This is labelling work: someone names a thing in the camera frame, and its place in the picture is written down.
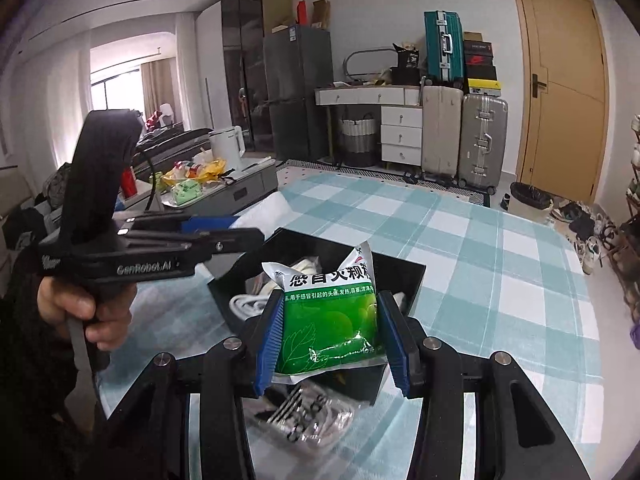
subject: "teal and white tablecloth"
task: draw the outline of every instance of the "teal and white tablecloth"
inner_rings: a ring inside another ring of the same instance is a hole
[[[604,400],[598,328],[582,269],[561,235],[400,183],[323,173],[280,190],[294,211],[287,228],[348,245],[369,240],[375,252],[425,264],[412,316],[459,352],[515,357],[589,468]],[[108,412],[156,352],[197,354],[228,335],[206,281],[200,270],[140,287],[131,337],[100,378]],[[250,427],[258,478],[404,479],[419,415],[420,401],[403,399],[387,380],[375,406],[316,461]],[[474,398],[466,396],[463,479],[473,478],[475,434]]]

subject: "teal suitcase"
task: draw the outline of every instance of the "teal suitcase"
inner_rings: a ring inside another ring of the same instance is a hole
[[[462,88],[465,54],[462,24],[456,12],[433,10],[424,13],[427,40],[427,73],[436,83]]]

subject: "refrigerator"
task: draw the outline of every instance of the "refrigerator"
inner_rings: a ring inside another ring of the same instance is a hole
[[[334,81],[329,31],[293,25],[266,36],[264,68],[276,158],[327,156],[326,113],[314,90]]]

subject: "purple object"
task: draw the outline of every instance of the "purple object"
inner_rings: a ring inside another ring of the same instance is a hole
[[[636,348],[640,350],[640,324],[634,325],[629,335],[631,336],[631,341],[634,342]]]

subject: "curtain rod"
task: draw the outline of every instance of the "curtain rod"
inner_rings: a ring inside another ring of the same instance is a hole
[[[106,66],[104,68],[101,68],[100,70],[95,70],[93,72],[91,72],[92,74],[96,74],[98,72],[102,72],[103,70],[107,70],[108,68],[113,68],[114,66],[118,66],[118,65],[124,65],[125,63],[131,63],[132,61],[137,61],[139,59],[146,59],[147,57],[153,57],[153,56],[160,56],[160,47],[158,47],[158,52],[156,54],[148,54],[148,56],[142,56],[142,57],[135,57],[133,59],[127,59],[126,61],[121,61],[119,63],[113,64],[113,65],[109,65]]]

